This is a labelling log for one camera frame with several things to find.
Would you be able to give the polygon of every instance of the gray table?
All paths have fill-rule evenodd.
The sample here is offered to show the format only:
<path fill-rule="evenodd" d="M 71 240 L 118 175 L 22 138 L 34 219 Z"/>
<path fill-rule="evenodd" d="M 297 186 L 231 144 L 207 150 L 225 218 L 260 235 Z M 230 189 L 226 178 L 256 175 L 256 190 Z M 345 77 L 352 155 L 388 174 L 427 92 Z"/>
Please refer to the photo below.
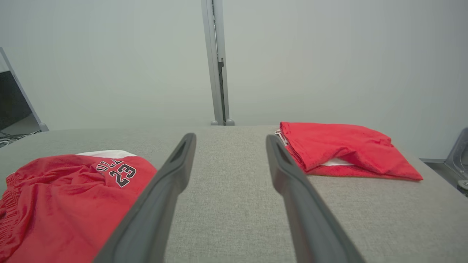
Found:
<path fill-rule="evenodd" d="M 167 262 L 294 262 L 281 196 L 269 174 L 265 136 L 275 126 L 69 130 L 0 149 L 5 177 L 58 154 L 120 149 L 162 166 L 187 132 L 197 134 L 190 182 L 178 199 Z M 369 262 L 467 262 L 468 199 L 414 156 L 420 183 L 309 176 Z"/>

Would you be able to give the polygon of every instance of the white trim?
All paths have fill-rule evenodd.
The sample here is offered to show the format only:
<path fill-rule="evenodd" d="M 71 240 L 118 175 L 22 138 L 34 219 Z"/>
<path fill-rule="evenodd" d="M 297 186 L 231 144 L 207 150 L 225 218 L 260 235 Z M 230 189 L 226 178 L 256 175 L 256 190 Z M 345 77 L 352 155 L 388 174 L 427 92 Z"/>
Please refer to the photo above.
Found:
<path fill-rule="evenodd" d="M 87 153 L 77 153 L 76 155 L 113 158 L 113 159 L 121 159 L 121 158 L 129 157 L 129 156 L 137 156 L 137 155 L 134 155 L 132 153 L 122 151 L 122 150 L 105 150 L 105 151 L 96 151 L 96 152 L 87 152 Z"/>
<path fill-rule="evenodd" d="M 339 158 L 333 158 L 333 159 L 329 160 L 328 162 L 326 162 L 326 163 L 324 163 L 322 165 L 323 166 L 339 166 L 339 165 L 350 166 L 350 165 L 354 165 L 354 164 L 348 163 L 347 161 L 339 159 Z"/>

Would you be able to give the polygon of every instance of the cable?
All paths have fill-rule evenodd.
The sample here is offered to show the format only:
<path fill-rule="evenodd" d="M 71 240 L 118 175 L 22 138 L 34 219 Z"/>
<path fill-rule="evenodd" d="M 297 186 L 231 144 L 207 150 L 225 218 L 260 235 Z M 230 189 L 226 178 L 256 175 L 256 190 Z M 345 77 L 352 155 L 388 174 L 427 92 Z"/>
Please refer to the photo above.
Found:
<path fill-rule="evenodd" d="M 38 132 L 41 132 L 41 130 L 38 130 L 38 131 L 34 131 L 34 132 L 31 132 L 29 134 L 8 134 L 8 133 L 5 133 L 5 132 L 2 132 L 0 131 L 1 134 L 3 134 L 4 136 L 0 137 L 0 143 L 1 144 L 5 144 L 8 145 L 10 143 L 13 143 L 15 141 L 18 141 L 26 136 L 29 136 L 29 135 L 33 135 L 33 134 L 36 134 Z"/>

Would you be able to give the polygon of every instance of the folded red shorts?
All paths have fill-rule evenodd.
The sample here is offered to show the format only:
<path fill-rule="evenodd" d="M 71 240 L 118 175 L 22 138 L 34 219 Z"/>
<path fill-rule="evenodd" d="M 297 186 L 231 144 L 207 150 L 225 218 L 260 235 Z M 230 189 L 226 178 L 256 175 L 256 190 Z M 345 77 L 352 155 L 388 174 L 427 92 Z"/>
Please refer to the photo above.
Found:
<path fill-rule="evenodd" d="M 0 200 L 0 262 L 91 262 L 155 174 L 118 150 L 26 164 Z"/>
<path fill-rule="evenodd" d="M 420 181 L 422 176 L 378 131 L 349 124 L 281 122 L 286 147 L 309 175 L 376 177 Z M 348 165 L 324 165 L 330 160 Z"/>

